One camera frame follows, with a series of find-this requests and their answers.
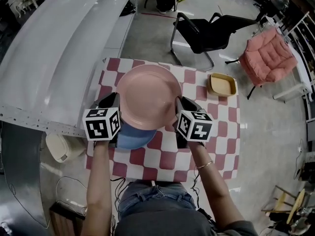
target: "bracelet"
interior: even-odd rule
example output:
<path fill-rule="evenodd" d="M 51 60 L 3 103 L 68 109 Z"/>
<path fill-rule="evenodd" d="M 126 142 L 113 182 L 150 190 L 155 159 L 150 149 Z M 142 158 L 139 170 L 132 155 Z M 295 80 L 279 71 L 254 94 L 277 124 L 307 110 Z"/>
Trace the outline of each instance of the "bracelet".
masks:
<path fill-rule="evenodd" d="M 208 166 L 208 165 L 210 165 L 210 164 L 212 164 L 212 163 L 213 163 L 213 161 L 210 161 L 209 163 L 207 163 L 207 164 L 205 164 L 205 165 L 202 165 L 202 166 L 197 167 L 197 169 L 200 170 L 200 169 L 202 169 L 203 167 L 206 167 L 206 166 Z"/>

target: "pink plate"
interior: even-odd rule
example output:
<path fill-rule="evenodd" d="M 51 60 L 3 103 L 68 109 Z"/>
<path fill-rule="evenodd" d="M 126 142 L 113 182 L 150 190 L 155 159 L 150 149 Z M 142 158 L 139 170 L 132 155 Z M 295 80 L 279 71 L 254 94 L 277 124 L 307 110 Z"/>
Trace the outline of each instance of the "pink plate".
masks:
<path fill-rule="evenodd" d="M 153 130 L 176 120 L 175 99 L 182 90 L 175 76 L 158 65 L 140 65 L 117 85 L 122 119 L 134 128 Z"/>

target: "blue plate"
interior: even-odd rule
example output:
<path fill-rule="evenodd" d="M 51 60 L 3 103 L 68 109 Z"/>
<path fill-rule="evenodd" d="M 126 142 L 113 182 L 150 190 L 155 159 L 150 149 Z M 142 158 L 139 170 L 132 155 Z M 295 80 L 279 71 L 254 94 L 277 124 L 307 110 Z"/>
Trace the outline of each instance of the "blue plate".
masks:
<path fill-rule="evenodd" d="M 123 149 L 141 148 L 152 140 L 156 132 L 156 130 L 140 130 L 124 122 L 118 133 L 117 147 Z"/>

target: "denim shorts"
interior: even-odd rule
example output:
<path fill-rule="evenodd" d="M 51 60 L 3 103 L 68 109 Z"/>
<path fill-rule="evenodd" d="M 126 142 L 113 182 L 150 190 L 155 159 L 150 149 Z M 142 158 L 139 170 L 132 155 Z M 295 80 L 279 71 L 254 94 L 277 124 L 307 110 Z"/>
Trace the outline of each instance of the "denim shorts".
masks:
<path fill-rule="evenodd" d="M 152 186 L 151 181 L 136 180 L 131 182 L 124 192 L 118 206 L 118 219 L 128 215 L 128 210 L 139 202 L 151 199 L 168 199 L 177 202 L 182 208 L 196 209 L 193 198 L 181 183 L 158 182 Z"/>

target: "white curved panel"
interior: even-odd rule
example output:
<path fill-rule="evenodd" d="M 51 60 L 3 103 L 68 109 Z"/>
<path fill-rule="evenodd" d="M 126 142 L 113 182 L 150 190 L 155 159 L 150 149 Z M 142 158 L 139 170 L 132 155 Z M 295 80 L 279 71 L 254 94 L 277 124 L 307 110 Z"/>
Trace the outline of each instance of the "white curved panel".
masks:
<path fill-rule="evenodd" d="M 46 0 L 28 19 L 0 65 L 0 101 L 41 113 L 72 34 L 97 0 Z"/>
<path fill-rule="evenodd" d="M 128 0 L 98 0 L 70 39 L 49 90 L 42 115 L 71 126 L 80 124 L 81 105 L 107 39 Z"/>

